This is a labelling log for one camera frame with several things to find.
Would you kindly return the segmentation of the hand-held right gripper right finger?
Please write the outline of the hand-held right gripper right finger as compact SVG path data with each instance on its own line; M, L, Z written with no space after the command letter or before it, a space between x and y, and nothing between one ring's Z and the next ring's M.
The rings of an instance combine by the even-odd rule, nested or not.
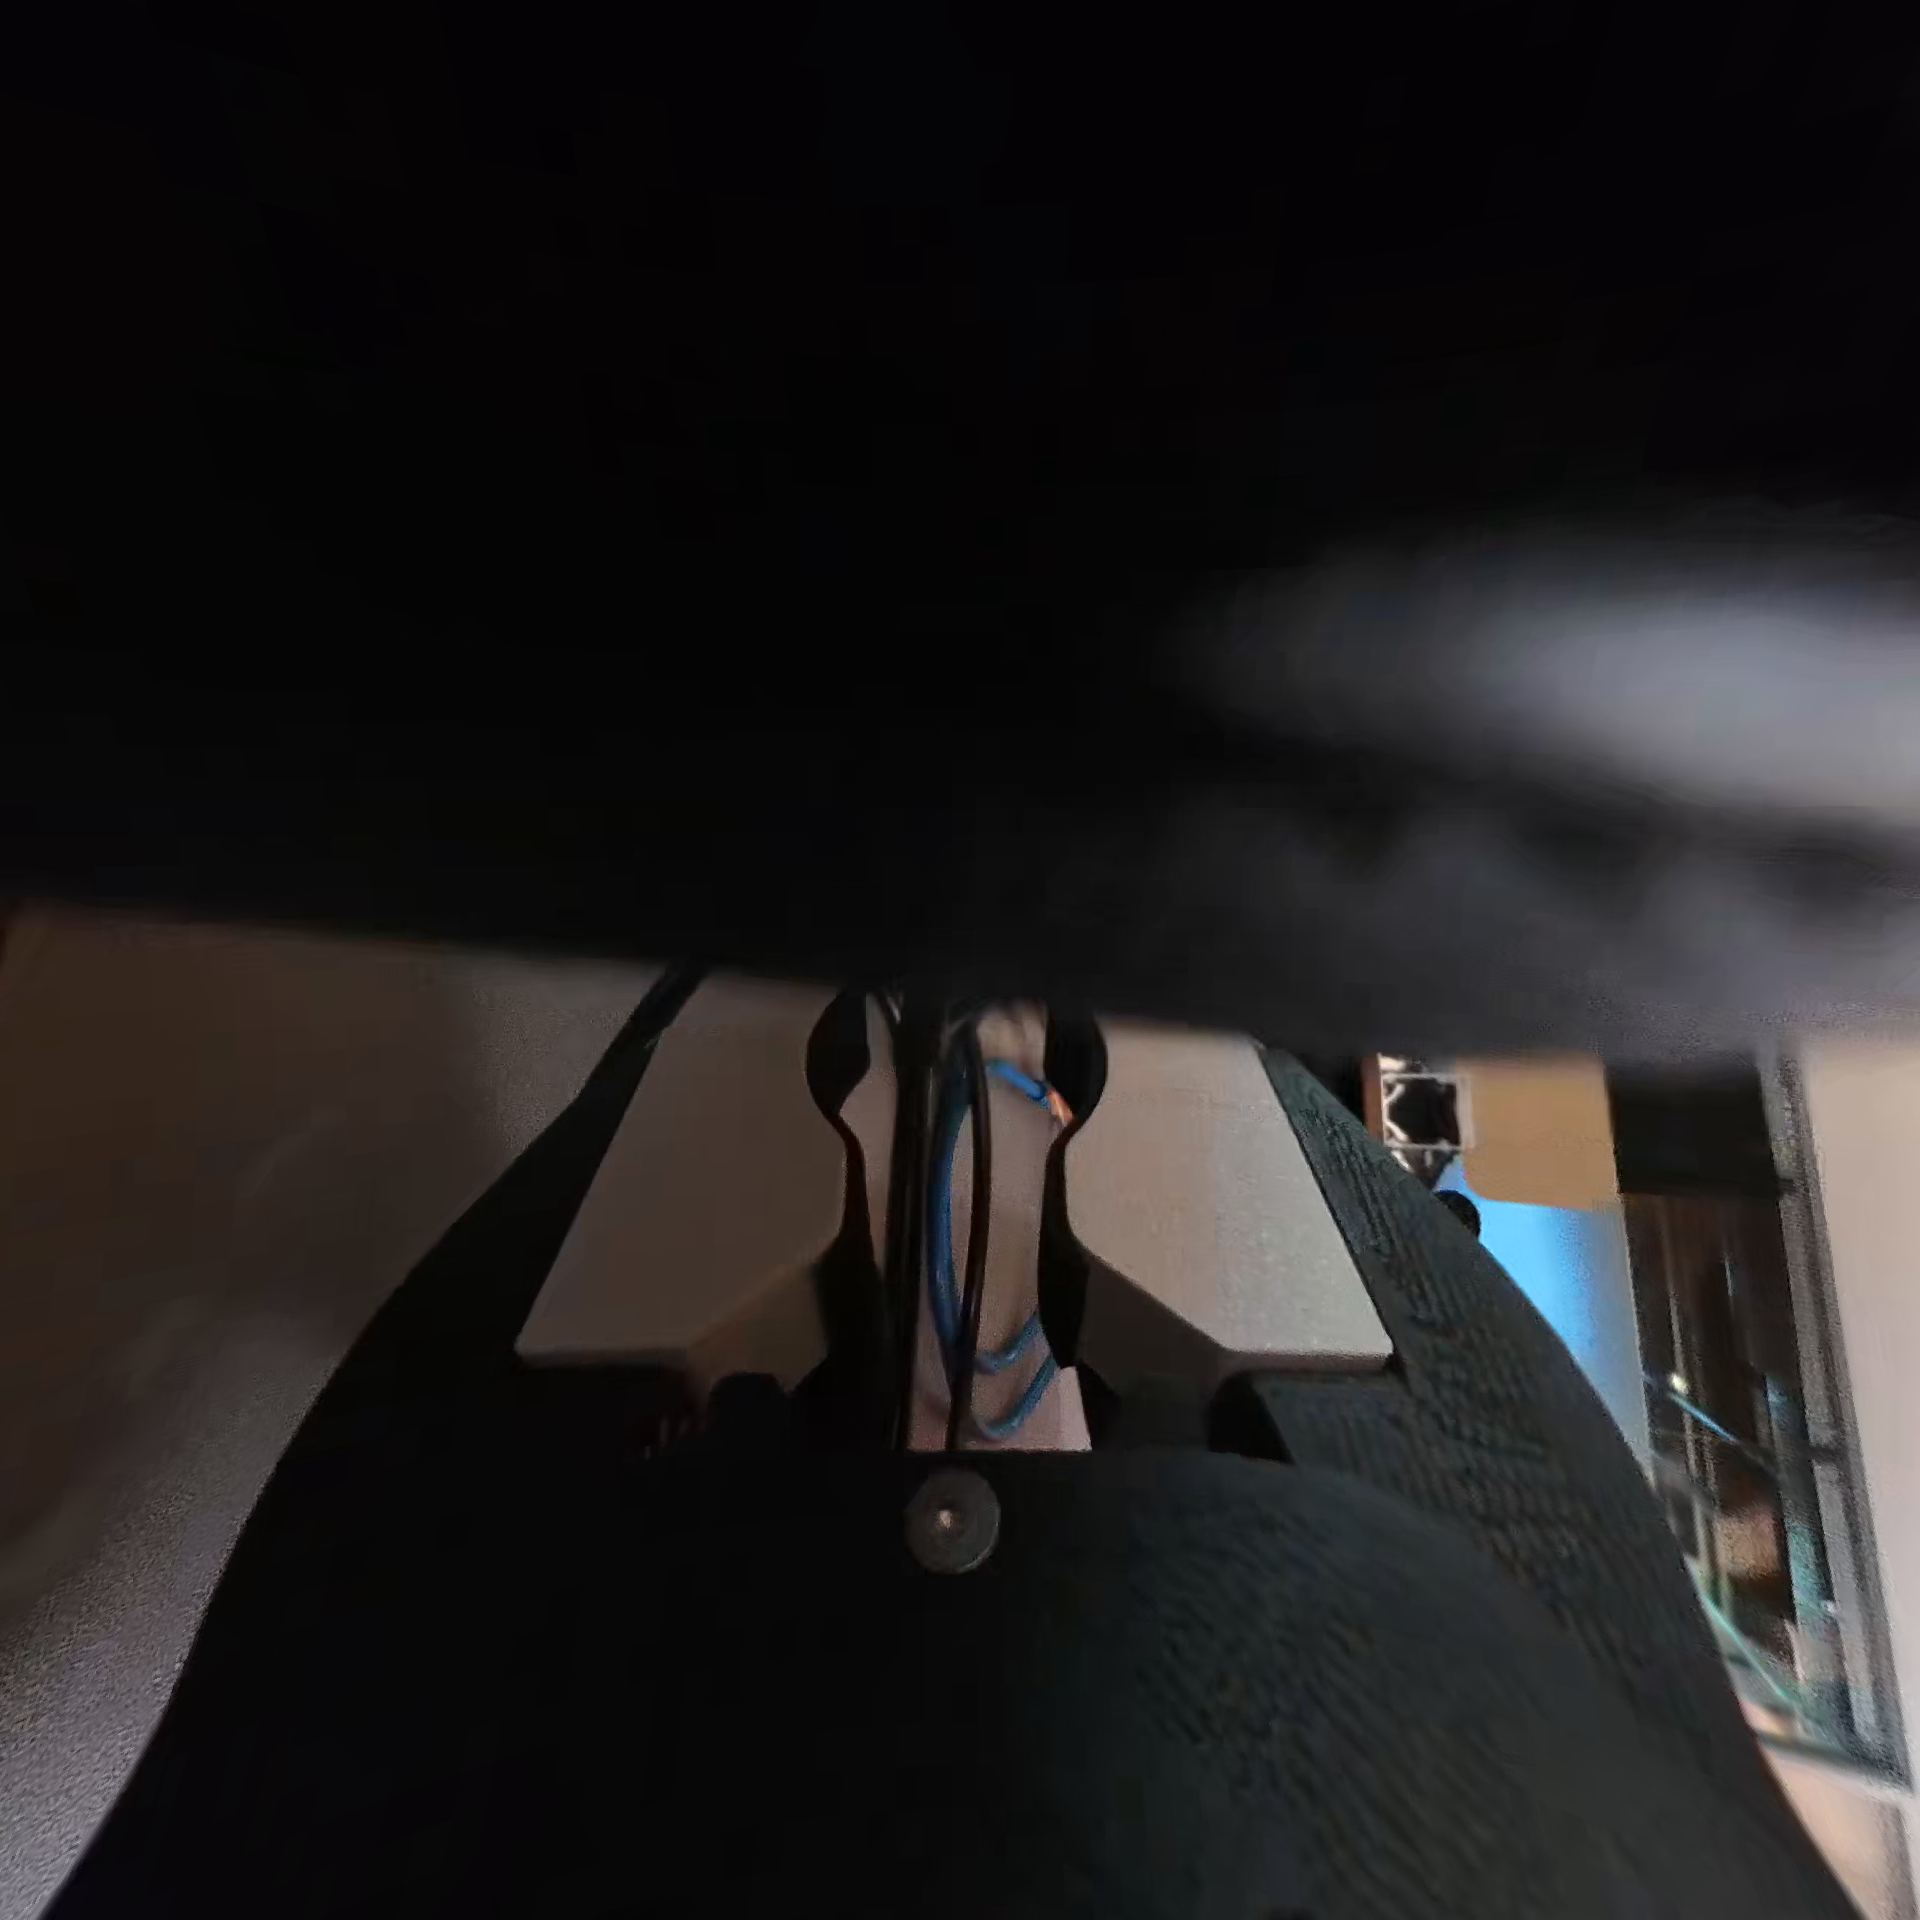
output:
M1038 1306L1090 1449L1205 1446L1247 1381L1393 1359L1261 1045L1050 1012Z

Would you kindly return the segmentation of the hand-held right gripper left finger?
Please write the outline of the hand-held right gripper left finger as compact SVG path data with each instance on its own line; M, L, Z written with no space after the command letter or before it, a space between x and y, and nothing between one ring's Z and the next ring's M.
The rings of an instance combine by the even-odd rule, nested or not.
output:
M828 1444L893 1441L896 1120L872 993L708 975L641 1070L515 1358L650 1368L697 1409L767 1376Z

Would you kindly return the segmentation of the tan rounded board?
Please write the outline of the tan rounded board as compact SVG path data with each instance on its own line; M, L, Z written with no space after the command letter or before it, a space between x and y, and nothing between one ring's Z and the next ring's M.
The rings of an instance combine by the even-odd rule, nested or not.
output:
M1593 1053L1461 1058L1462 1178L1499 1205L1594 1212L1619 1202L1605 1071Z

